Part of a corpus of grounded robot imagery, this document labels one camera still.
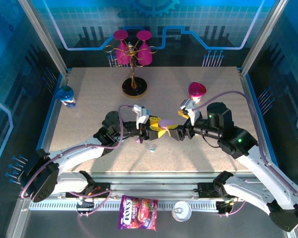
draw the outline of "white object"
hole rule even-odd
[[[78,145],[86,145],[86,144],[101,145],[101,142],[97,138],[91,137],[90,139],[88,139],[83,143],[71,146],[63,150],[50,152],[49,157],[54,158],[57,155],[62,155],[62,152],[70,148],[76,147]],[[59,175],[67,171],[68,169],[76,165],[79,165],[85,161],[101,157],[103,152],[104,152],[104,148],[83,147],[83,148],[73,150],[67,153],[66,155],[62,155],[62,157],[56,161],[56,163],[59,164],[59,170],[60,170]]]
[[[200,102],[202,96],[191,96],[191,98],[193,102],[198,103]]]
[[[195,104],[195,102],[191,99],[186,99],[181,103],[180,108],[183,110],[185,109],[188,112],[188,116],[190,117],[191,124],[194,125],[195,121],[200,116],[200,111],[197,110],[196,112],[193,111],[193,109],[197,108],[198,106]]]
[[[226,180],[224,189],[228,194],[253,204],[269,215],[270,211],[267,203],[272,202],[274,197],[270,191],[265,190],[265,186],[261,184],[256,184],[255,186],[255,184],[247,183],[247,181],[233,176]]]
[[[185,222],[192,214],[191,206],[185,201],[177,202],[172,209],[172,216],[176,221]]]
[[[52,194],[72,191],[80,193],[88,185],[86,178],[81,173],[61,174],[58,176],[57,182]]]
[[[138,105],[134,105],[133,111],[137,114],[136,127],[139,129],[139,123],[145,124],[149,119],[149,111]]]
[[[298,197],[288,189],[265,165],[261,159],[259,147],[253,146],[248,156],[241,156],[237,160],[250,169],[253,174],[267,187],[276,199],[278,205],[285,210],[293,210],[294,205],[298,205]],[[273,162],[273,167],[292,187],[298,192],[298,185],[292,182]]]
[[[76,104],[75,98],[72,97],[71,99],[60,100],[65,106],[74,105]]]

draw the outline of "can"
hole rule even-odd
[[[192,214],[191,206],[185,201],[177,202],[172,209],[172,216],[178,222],[185,222]]]

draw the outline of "table surface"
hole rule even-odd
[[[207,88],[198,105],[228,90],[243,92],[236,67],[142,67],[136,68],[136,76],[148,83],[146,94],[138,99],[126,97],[121,89],[130,76],[127,67],[73,68],[68,85],[74,90],[76,106],[62,105],[50,151],[64,149],[90,138],[101,128],[101,122],[110,111],[120,105],[144,106],[150,115],[183,124],[186,119],[177,111],[188,98],[191,82],[200,82]],[[255,129],[246,101],[236,94],[218,98],[231,109],[235,125],[248,130],[255,138]],[[206,118],[206,109],[201,110]],[[123,109],[124,121],[136,119],[131,109]],[[213,139],[210,144],[217,145]],[[162,172],[162,171],[247,171],[239,162],[221,149],[210,147],[200,136],[178,142],[165,134],[160,139],[136,143],[129,138],[122,146],[106,156],[84,162],[72,171],[87,172]]]

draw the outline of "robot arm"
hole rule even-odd
[[[216,139],[225,153],[250,169],[265,186],[249,183],[224,171],[211,185],[198,184],[199,197],[209,198],[214,191],[218,197],[239,197],[269,214],[272,221],[281,229],[290,232],[297,227],[298,186],[273,163],[267,163],[267,160],[261,158],[256,139],[246,130],[234,126],[231,111],[225,104],[209,104],[207,119],[203,119],[201,113],[194,110],[195,108],[197,106],[191,100],[185,100],[181,104],[182,111],[179,114],[187,121],[184,125],[168,126],[169,135],[178,141],[184,140],[185,136],[192,139],[195,135]],[[123,122],[122,135],[118,112],[110,112],[102,123],[103,127],[87,141],[50,153],[38,150],[35,158],[29,160],[18,178],[24,187],[33,179],[33,175],[44,167],[26,190],[32,201],[42,201],[52,193],[74,191],[89,195],[96,189],[97,192],[109,189],[109,183],[98,184],[84,171],[77,173],[75,179],[63,172],[82,162],[110,153],[113,150],[110,147],[117,145],[120,137],[138,136],[142,143],[144,140],[160,138],[165,133],[165,130],[158,126],[160,119],[149,116],[146,109],[135,105],[133,111],[137,114],[137,120]],[[56,157],[59,158],[55,163],[46,165],[51,158]],[[292,188],[286,186],[285,181],[280,178],[291,184]]]
[[[255,138],[246,130],[234,126],[231,111],[224,103],[212,103],[207,107],[207,119],[203,119],[193,102],[184,101],[179,113],[188,118],[183,126],[170,128],[176,140],[190,139],[194,135],[218,140],[219,147],[246,166],[263,183],[266,190],[257,184],[222,172],[214,186],[221,195],[232,195],[244,199],[267,213],[281,229],[291,232],[298,226],[298,185],[292,182],[275,164],[262,158]]]
[[[145,108],[134,105],[133,111],[137,114],[136,121],[123,122],[123,135],[120,134],[119,114],[116,111],[109,112],[102,122],[102,128],[90,139],[69,148],[46,153],[40,149],[36,151],[33,158],[24,166],[18,177],[18,181],[25,187],[33,175],[44,167],[27,188],[27,194],[33,202],[40,202],[49,195],[61,192],[76,192],[88,195],[96,187],[101,187],[97,192],[109,188],[109,184],[97,184],[84,171],[76,173],[75,178],[63,174],[76,165],[85,161],[104,156],[115,147],[120,137],[127,139],[138,136],[140,143],[144,140],[154,140],[162,136],[160,129],[154,125],[159,120],[157,117],[149,116]],[[45,164],[52,158],[58,159],[47,166]]]

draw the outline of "fox's candy bag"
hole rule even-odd
[[[118,229],[151,229],[155,231],[158,200],[123,195]]]

